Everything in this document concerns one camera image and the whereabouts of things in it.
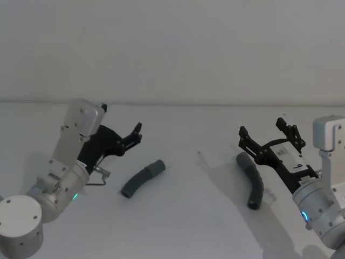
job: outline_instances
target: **rubber tube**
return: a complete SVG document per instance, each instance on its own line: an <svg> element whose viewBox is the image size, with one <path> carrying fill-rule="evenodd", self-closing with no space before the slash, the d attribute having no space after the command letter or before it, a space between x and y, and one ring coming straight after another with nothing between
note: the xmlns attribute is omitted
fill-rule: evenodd
<svg viewBox="0 0 345 259"><path fill-rule="evenodd" d="M264 194L264 183L260 176L260 173L247 153L240 153L236 157L236 160L239 167L247 175L252 184L252 191L249 195L247 206L250 209L258 210L260 208Z"/></svg>
<svg viewBox="0 0 345 259"><path fill-rule="evenodd" d="M142 186L148 180L156 177L164 170L164 162L162 160L157 160L134 175L121 189L121 194L126 198L131 198L140 186Z"/></svg>

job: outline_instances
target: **wire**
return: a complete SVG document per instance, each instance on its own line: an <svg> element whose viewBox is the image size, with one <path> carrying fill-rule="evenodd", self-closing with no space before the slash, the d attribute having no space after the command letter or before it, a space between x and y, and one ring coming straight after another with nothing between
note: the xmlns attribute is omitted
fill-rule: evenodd
<svg viewBox="0 0 345 259"><path fill-rule="evenodd" d="M107 183L105 182L105 180L102 180L103 183L87 183L86 185L87 186L104 186L106 185Z"/></svg>
<svg viewBox="0 0 345 259"><path fill-rule="evenodd" d="M96 166L99 166L99 165L102 163L103 160L104 160L104 157L102 157L102 158L100 159L100 161L97 163ZM107 183L105 182L105 180L102 179L102 181L103 181L103 183L87 183L86 186L104 186L104 185L107 184Z"/></svg>

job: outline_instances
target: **label sticker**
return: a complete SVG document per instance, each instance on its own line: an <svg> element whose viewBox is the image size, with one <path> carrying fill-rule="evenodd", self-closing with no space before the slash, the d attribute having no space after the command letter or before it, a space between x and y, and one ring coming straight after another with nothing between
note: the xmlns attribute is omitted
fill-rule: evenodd
<svg viewBox="0 0 345 259"><path fill-rule="evenodd" d="M79 161L79 160L76 160L75 163L76 163L78 166L80 166L81 168L84 168L84 169L85 169L85 168L87 167L86 164L84 164L83 162L81 162L81 161Z"/></svg>
<svg viewBox="0 0 345 259"><path fill-rule="evenodd" d="M290 142L284 142L271 147L271 150L282 160L283 165L290 173L298 173L307 170L304 157Z"/></svg>
<svg viewBox="0 0 345 259"><path fill-rule="evenodd" d="M316 179L315 177L310 177L309 175L308 176L305 176L305 177L302 177L301 180L299 181L299 184L300 185L304 185L305 183L308 183L312 180Z"/></svg>

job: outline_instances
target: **white wall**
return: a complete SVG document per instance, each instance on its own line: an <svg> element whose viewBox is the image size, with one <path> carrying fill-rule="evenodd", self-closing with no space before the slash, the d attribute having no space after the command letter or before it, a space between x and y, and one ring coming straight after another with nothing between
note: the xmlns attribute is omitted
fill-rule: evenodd
<svg viewBox="0 0 345 259"><path fill-rule="evenodd" d="M345 104L343 0L2 0L0 99Z"/></svg>

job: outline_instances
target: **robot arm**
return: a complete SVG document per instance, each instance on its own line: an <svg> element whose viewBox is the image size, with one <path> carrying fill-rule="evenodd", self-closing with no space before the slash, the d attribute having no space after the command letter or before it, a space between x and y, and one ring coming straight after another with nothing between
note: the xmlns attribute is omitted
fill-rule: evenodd
<svg viewBox="0 0 345 259"><path fill-rule="evenodd" d="M314 146L321 149L322 178L319 178L301 155L305 142L296 126L286 126L282 118L277 127L286 139L273 140L264 146L253 141L241 127L239 146L259 165L272 167L293 194L293 200L307 225L321 241L336 250L332 259L345 258L345 155L344 117L324 117L313 123Z"/></svg>
<svg viewBox="0 0 345 259"><path fill-rule="evenodd" d="M315 171L306 164L301 149L306 145L301 139L297 126L286 126L283 118L276 126L286 135L286 139L277 139L260 146L248 134L244 126L240 128L239 147L254 158L258 165L272 167L286 187L294 193L302 183L318 178Z"/></svg>
<svg viewBox="0 0 345 259"><path fill-rule="evenodd" d="M52 158L42 161L47 176L37 177L26 195L0 202L0 250L4 256L25 259L35 254L43 243L43 223L55 220L88 183L89 175L101 171L101 160L108 155L122 156L140 143L141 124L125 138L100 125L106 110L106 105L86 100L72 102Z"/></svg>

